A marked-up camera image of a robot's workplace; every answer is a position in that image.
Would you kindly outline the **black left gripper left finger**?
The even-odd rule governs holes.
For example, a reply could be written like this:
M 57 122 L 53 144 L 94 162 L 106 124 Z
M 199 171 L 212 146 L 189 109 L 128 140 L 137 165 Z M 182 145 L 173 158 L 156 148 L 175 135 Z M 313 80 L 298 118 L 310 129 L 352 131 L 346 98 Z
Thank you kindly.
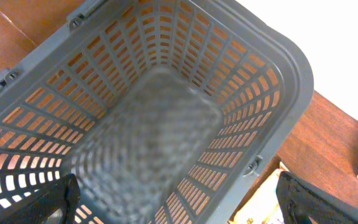
M 68 174 L 0 212 L 0 223 L 73 223 L 80 188 Z

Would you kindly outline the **yellow snack bag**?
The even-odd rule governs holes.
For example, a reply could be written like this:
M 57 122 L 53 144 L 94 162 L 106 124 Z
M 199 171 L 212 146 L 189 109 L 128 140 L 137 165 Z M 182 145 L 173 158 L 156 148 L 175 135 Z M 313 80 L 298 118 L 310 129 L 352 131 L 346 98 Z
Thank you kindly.
M 288 171 L 286 165 L 279 163 L 269 177 L 260 185 L 249 201 L 235 214 L 236 224 L 284 224 L 276 189 L 280 174 Z

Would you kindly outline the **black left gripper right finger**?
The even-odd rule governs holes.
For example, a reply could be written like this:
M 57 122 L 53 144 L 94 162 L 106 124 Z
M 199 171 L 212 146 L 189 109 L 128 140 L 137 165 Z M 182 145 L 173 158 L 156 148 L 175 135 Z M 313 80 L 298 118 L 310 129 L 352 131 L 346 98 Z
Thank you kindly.
M 285 223 L 358 223 L 358 209 L 283 171 L 276 195 Z

